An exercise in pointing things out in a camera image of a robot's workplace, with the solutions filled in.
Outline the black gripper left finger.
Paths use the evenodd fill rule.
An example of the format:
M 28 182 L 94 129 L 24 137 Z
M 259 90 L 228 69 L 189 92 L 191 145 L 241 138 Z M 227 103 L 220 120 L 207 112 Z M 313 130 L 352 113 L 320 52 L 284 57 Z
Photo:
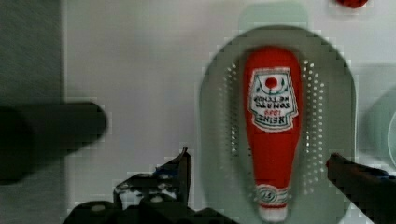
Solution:
M 190 186 L 191 155 L 184 147 L 154 172 L 119 183 L 111 202 L 77 205 L 63 224 L 237 224 L 212 208 L 189 208 Z

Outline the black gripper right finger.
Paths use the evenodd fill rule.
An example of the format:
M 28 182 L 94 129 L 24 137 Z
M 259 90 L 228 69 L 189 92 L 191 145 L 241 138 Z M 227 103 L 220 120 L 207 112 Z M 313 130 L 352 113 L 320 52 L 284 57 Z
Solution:
M 374 224 L 395 224 L 396 181 L 388 172 L 333 153 L 326 161 L 328 179 Z

